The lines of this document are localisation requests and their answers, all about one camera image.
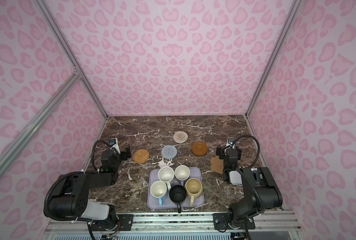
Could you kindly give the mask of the cork paw shaped coaster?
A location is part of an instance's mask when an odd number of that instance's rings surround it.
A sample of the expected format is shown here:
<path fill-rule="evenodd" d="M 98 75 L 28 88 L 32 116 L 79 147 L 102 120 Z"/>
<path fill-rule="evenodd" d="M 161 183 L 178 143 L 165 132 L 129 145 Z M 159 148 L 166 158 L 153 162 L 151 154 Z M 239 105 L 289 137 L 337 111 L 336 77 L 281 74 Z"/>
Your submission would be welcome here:
<path fill-rule="evenodd" d="M 221 160 L 219 156 L 211 158 L 210 168 L 213 172 L 222 175 L 224 170 L 224 160 Z"/>

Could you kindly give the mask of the orange woven rattan coaster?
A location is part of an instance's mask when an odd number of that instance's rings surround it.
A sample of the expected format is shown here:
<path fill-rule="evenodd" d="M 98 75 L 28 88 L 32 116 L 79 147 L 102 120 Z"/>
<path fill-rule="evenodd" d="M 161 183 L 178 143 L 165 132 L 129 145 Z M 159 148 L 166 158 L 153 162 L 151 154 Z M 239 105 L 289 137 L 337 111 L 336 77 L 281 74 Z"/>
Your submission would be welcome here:
<path fill-rule="evenodd" d="M 150 158 L 150 153 L 145 149 L 140 149 L 133 154 L 133 161 L 136 164 L 144 164 Z"/>

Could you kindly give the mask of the brown wooden round coaster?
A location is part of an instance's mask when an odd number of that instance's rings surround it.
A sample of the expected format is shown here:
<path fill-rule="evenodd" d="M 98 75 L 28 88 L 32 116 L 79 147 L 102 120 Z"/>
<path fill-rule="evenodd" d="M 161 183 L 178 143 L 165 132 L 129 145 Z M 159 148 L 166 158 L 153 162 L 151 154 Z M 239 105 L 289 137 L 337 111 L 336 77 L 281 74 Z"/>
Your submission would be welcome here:
<path fill-rule="evenodd" d="M 195 142 L 193 143 L 191 150 L 196 156 L 204 156 L 208 151 L 208 146 L 204 142 Z"/>

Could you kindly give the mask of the grey blue round coaster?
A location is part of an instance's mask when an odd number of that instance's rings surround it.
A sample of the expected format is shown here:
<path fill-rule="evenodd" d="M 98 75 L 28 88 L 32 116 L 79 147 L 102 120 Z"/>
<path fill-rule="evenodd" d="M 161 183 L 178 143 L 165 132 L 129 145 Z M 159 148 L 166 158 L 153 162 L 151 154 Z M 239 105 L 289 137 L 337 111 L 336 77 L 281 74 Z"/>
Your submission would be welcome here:
<path fill-rule="evenodd" d="M 177 156 L 178 151 L 175 146 L 166 145 L 162 148 L 161 154 L 164 159 L 172 160 Z"/>

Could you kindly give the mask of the white woven round coaster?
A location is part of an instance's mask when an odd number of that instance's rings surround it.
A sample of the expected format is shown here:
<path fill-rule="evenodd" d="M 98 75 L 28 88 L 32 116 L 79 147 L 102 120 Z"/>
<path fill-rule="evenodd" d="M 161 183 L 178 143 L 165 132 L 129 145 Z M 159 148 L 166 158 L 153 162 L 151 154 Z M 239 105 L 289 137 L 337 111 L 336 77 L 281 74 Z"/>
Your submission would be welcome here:
<path fill-rule="evenodd" d="M 173 135 L 173 140 L 178 144 L 183 144 L 188 139 L 188 134 L 184 131 L 175 132 Z"/>

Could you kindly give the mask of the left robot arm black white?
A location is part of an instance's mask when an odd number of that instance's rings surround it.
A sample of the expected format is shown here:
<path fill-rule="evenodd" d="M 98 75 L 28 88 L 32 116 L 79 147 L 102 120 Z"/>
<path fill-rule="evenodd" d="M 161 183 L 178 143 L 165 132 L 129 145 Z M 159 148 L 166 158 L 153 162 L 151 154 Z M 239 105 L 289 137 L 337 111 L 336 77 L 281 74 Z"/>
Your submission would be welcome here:
<path fill-rule="evenodd" d="M 86 222 L 93 231 L 112 230 L 119 226 L 114 207 L 89 200 L 89 191 L 113 186 L 119 176 L 122 161 L 131 158 L 131 150 L 102 152 L 102 167 L 98 172 L 71 172 L 58 177 L 44 201 L 44 215 L 60 222 Z"/>

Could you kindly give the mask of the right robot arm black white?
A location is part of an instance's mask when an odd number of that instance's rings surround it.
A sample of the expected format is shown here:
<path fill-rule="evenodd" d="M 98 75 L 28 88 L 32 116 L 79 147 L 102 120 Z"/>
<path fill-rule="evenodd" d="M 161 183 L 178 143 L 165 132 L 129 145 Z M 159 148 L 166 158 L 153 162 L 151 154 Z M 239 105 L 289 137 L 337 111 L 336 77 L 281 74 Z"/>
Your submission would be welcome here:
<path fill-rule="evenodd" d="M 282 206 L 282 194 L 269 168 L 239 167 L 242 151 L 232 146 L 218 146 L 216 155 L 223 161 L 224 182 L 241 185 L 244 191 L 243 198 L 228 207 L 226 220 L 219 220 L 215 225 L 217 230 L 247 229 L 254 223 L 255 216 Z"/>

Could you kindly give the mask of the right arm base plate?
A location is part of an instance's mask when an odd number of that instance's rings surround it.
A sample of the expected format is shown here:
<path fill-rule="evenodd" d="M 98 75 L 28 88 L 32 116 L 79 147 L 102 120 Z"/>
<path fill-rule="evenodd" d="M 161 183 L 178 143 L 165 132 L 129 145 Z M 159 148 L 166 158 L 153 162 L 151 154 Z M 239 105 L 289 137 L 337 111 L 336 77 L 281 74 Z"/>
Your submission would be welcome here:
<path fill-rule="evenodd" d="M 225 231 L 225 230 L 254 230 L 256 228 L 253 219 L 234 219 L 228 213 L 215 213 L 213 214 L 213 223 L 215 230 Z"/>

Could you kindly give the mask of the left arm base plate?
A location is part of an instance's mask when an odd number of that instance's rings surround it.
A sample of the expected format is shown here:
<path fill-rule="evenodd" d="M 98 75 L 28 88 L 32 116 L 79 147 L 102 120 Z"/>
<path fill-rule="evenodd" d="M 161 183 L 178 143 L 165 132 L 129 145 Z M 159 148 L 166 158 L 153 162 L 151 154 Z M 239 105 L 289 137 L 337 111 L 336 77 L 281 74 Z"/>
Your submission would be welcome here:
<path fill-rule="evenodd" d="M 109 215 L 105 220 L 93 221 L 91 229 L 96 232 L 130 231 L 133 218 L 134 216 L 131 214 Z"/>

